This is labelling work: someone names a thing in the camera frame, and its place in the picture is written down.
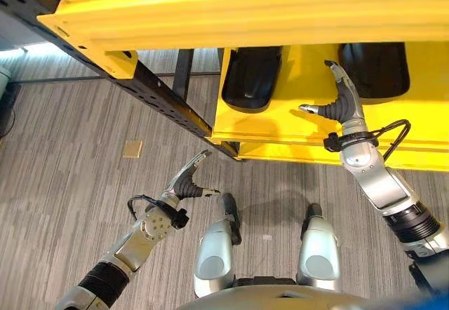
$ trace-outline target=wall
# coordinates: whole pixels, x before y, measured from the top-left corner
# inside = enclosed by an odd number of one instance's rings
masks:
[[[26,26],[0,11],[0,50],[11,49],[11,45],[25,46],[31,43],[42,42],[44,39]]]

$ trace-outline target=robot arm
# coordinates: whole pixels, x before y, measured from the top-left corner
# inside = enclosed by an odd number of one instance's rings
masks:
[[[449,231],[438,222],[407,182],[393,169],[385,166],[384,161],[405,138],[410,123],[401,120],[373,132],[363,115],[356,88],[346,72],[336,62],[325,61],[335,77],[338,97],[329,105],[301,105],[300,109],[339,121],[343,136],[329,134],[324,140],[329,151],[339,151],[343,166],[354,175],[363,193],[374,208],[383,216],[390,229],[401,242],[407,255],[414,259],[410,271],[415,280],[412,267],[426,267],[428,274],[438,273],[445,278],[421,276],[427,281],[428,289],[446,288],[449,284]],[[377,137],[397,126],[405,128],[383,156],[378,150]]]
[[[214,196],[219,191],[203,189],[192,181],[200,162],[210,153],[197,154],[173,178],[159,200],[136,196],[128,207],[136,219],[132,230],[115,243],[83,280],[60,300],[57,310],[105,310],[119,298],[134,274],[145,263],[154,246],[171,228],[183,228],[189,218],[184,209],[177,210],[180,200],[189,197]],[[149,202],[145,215],[135,216],[134,200]]]

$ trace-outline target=yellow metal frame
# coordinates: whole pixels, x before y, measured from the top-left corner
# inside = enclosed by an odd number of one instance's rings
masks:
[[[38,19],[121,79],[137,49],[449,40],[449,0],[62,0]]]
[[[448,113],[449,0],[62,0],[54,14],[38,19],[117,79],[133,78],[138,49],[288,46],[279,79],[290,88],[278,85],[266,112],[242,116],[219,99],[210,141],[240,141],[239,157],[247,159],[339,163],[321,146],[339,127],[291,110],[335,98],[322,60],[337,58],[337,43],[406,41],[412,90],[365,106],[368,125],[410,119],[412,132],[389,164],[449,168],[449,131],[435,120]],[[380,149],[392,138],[385,135]]]

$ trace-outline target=yellow shelf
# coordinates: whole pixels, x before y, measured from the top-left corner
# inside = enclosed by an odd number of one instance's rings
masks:
[[[240,144],[240,159],[266,161],[293,161],[300,163],[322,163],[340,165],[338,153],[326,151],[323,147],[286,145],[270,143]],[[406,151],[397,149],[387,160],[387,165],[403,170],[448,171],[449,153],[437,151]]]
[[[447,41],[448,10],[449,0],[62,0],[38,19],[127,79],[138,49]]]
[[[229,64],[229,53],[229,49],[224,52],[220,94]],[[389,163],[399,168],[412,168],[414,162],[418,161],[418,168],[424,169],[427,168],[425,156],[432,153],[441,155],[441,158],[435,158],[439,166],[434,164],[429,167],[447,169],[449,124],[445,122],[445,118],[449,114],[449,43],[406,43],[406,55],[410,90],[389,102],[364,105],[368,127],[374,130],[398,119],[408,119],[412,123],[412,130],[398,150],[404,151],[413,161],[407,163],[406,159],[396,156],[397,162],[391,158]],[[322,145],[328,133],[341,133],[341,125],[297,110],[303,103],[322,105],[336,98],[335,80],[323,64],[325,59],[337,60],[337,45],[285,47],[278,83],[268,109],[259,114],[244,114],[228,107],[219,96],[211,140],[257,145],[288,144],[285,150],[294,145],[296,148],[293,158],[301,161],[307,161],[307,157],[301,157],[299,153],[307,155],[307,150],[317,147],[318,151],[313,153],[317,162],[338,163],[337,156],[327,152]],[[391,131],[382,136],[381,151],[389,147],[398,132]],[[272,149],[270,147],[266,155],[270,155]],[[252,158],[251,155],[252,153],[241,151],[241,156]]]

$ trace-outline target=black arm joint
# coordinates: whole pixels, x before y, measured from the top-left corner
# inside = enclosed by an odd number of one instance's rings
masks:
[[[339,137],[337,133],[330,133],[328,138],[325,138],[324,148],[330,152],[340,152],[345,147],[356,144],[357,142],[371,142],[375,147],[379,145],[379,141],[374,137],[373,133],[368,131],[360,133],[350,133]]]
[[[168,219],[170,219],[171,226],[175,229],[184,228],[189,221],[187,211],[184,208],[176,210],[176,208],[173,208],[164,201],[155,200],[145,195],[141,195],[138,197],[140,197],[142,200],[147,201],[150,205],[160,208],[165,213],[165,215],[167,215]]]

